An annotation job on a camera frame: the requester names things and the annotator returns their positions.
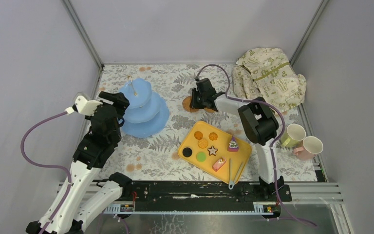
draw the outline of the floor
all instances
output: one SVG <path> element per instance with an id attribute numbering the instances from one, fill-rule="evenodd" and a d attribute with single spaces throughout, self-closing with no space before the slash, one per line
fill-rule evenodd
<path id="1" fill-rule="evenodd" d="M 224 64 L 229 74 L 233 65 Z M 247 140 L 238 116 L 227 113 L 208 113 L 200 110 L 186 112 L 182 101 L 195 87 L 194 74 L 202 65 L 106 65 L 99 83 L 98 93 L 118 92 L 127 81 L 127 76 L 144 78 L 151 82 L 170 110 L 170 118 L 158 134 L 149 138 L 135 138 L 123 133 L 123 140 L 109 158 L 98 178 L 108 178 L 115 172 L 121 172 L 133 180 L 217 180 L 210 174 L 180 159 L 177 148 L 195 122 L 203 120 L 232 135 Z M 205 69 L 202 78 L 209 78 L 217 91 L 224 91 L 227 80 L 224 73 L 215 67 Z M 302 124 L 297 108 L 283 113 L 286 125 Z M 255 148 L 242 174 L 241 181 L 257 181 L 259 164 Z M 291 150 L 278 148 L 278 167 L 285 181 L 317 181 L 312 161 L 300 161 L 291 154 Z"/>
<path id="2" fill-rule="evenodd" d="M 137 234 L 329 234 L 337 233 L 331 210 L 326 205 L 287 206 L 296 217 L 309 219 L 318 225 L 317 229 L 295 221 L 279 220 L 267 222 L 258 215 L 131 215 L 125 219 L 130 233 Z M 112 215 L 103 215 L 100 233 L 125 234 L 122 222 Z M 98 219 L 85 234 L 96 234 Z"/>

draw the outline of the mug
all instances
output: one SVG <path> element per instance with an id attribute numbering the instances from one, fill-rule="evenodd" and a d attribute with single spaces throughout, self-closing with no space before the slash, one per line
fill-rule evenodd
<path id="1" fill-rule="evenodd" d="M 293 150 L 293 154 L 301 160 L 312 159 L 315 155 L 322 153 L 323 143 L 317 137 L 306 137 L 297 148 Z"/>
<path id="2" fill-rule="evenodd" d="M 298 124 L 292 123 L 280 138 L 282 148 L 293 148 L 306 137 L 306 131 Z"/>

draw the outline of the pink mug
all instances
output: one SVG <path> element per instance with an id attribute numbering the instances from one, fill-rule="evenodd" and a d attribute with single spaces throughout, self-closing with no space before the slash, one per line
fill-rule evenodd
<path id="1" fill-rule="evenodd" d="M 298 147 L 293 150 L 293 154 L 300 160 L 312 159 L 315 155 L 322 153 L 323 143 L 317 137 L 307 136 Z"/>

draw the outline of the crumpled cloth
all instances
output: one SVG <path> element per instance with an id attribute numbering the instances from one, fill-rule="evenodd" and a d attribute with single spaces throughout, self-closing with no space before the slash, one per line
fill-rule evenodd
<path id="1" fill-rule="evenodd" d="M 256 48 L 241 56 L 233 68 L 233 92 L 246 99 L 263 97 L 280 112 L 304 102 L 306 79 L 293 71 L 279 48 Z"/>

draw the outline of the white wall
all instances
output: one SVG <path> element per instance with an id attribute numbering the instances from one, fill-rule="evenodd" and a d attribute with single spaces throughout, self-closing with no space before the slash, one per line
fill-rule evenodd
<path id="1" fill-rule="evenodd" d="M 330 2 L 295 70 L 354 231 L 374 233 L 374 1 Z"/>
<path id="2" fill-rule="evenodd" d="M 255 47 L 290 58 L 320 2 L 72 1 L 104 63 L 232 63 Z"/>
<path id="3" fill-rule="evenodd" d="M 0 234 L 24 233 L 65 177 L 26 163 L 23 134 L 71 105 L 76 92 L 90 93 L 97 72 L 61 1 L 0 1 Z M 68 165 L 82 123 L 75 115 L 45 124 L 27 139 L 27 154 Z"/>

